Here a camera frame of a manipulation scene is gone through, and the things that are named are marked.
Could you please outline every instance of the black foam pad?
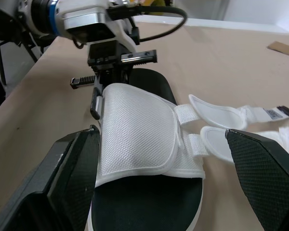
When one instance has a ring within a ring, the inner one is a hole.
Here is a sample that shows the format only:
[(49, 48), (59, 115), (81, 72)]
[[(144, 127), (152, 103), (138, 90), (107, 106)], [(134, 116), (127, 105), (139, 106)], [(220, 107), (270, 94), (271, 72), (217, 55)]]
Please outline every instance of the black foam pad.
[(97, 187), (94, 231), (186, 231), (198, 211), (202, 179), (135, 176)]
[(289, 231), (289, 154), (271, 139), (238, 130), (226, 138), (242, 190), (265, 231)]

